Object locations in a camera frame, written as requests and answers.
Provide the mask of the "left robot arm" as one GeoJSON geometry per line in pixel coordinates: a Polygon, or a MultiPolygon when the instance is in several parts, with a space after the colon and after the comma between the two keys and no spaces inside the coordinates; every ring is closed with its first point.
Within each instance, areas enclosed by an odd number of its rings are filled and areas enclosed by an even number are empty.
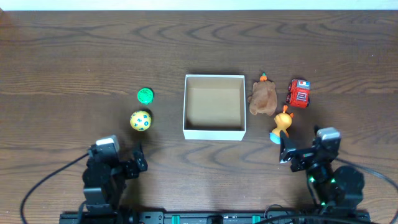
{"type": "Polygon", "coordinates": [[[136,179],[148,168],[141,144],[132,150],[132,159],[122,161],[113,143],[93,145],[88,150],[87,169],[83,173],[83,193],[86,207],[92,214],[113,214],[119,203],[126,181],[136,179]]]}

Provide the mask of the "red toy fire truck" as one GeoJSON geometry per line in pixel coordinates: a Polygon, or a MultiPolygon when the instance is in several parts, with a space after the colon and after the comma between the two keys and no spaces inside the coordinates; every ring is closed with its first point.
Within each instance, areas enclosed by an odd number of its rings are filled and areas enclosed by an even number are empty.
{"type": "Polygon", "coordinates": [[[307,80],[293,79],[288,86],[285,102],[297,108],[307,108],[310,104],[310,82],[307,80]]]}

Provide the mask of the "brown plush bear toy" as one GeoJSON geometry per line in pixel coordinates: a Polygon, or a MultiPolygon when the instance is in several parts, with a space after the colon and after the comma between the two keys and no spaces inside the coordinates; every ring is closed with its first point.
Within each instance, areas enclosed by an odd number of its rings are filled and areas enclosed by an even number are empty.
{"type": "Polygon", "coordinates": [[[253,115],[266,114],[271,116],[277,108],[275,83],[263,73],[258,82],[252,86],[252,94],[248,97],[249,112],[253,115]]]}

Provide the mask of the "orange rubber duck toy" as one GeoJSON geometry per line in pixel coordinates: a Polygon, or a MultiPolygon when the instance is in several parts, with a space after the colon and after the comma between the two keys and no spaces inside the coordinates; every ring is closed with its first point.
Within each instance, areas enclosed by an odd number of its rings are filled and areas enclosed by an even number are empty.
{"type": "Polygon", "coordinates": [[[280,144],[280,132],[282,131],[287,137],[289,136],[287,129],[292,125],[293,113],[288,113],[288,106],[284,105],[281,113],[277,114],[274,118],[276,128],[270,132],[270,140],[275,144],[280,144]]]}

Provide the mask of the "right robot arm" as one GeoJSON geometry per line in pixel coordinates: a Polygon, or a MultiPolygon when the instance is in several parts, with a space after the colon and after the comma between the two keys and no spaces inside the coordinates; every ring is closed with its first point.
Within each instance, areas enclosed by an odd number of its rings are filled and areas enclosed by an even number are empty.
{"type": "Polygon", "coordinates": [[[281,131],[279,160],[290,162],[292,172],[306,172],[322,205],[354,210],[363,200],[364,175],[351,166],[332,169],[340,142],[341,133],[337,129],[323,128],[316,131],[311,147],[297,149],[281,131]]]}

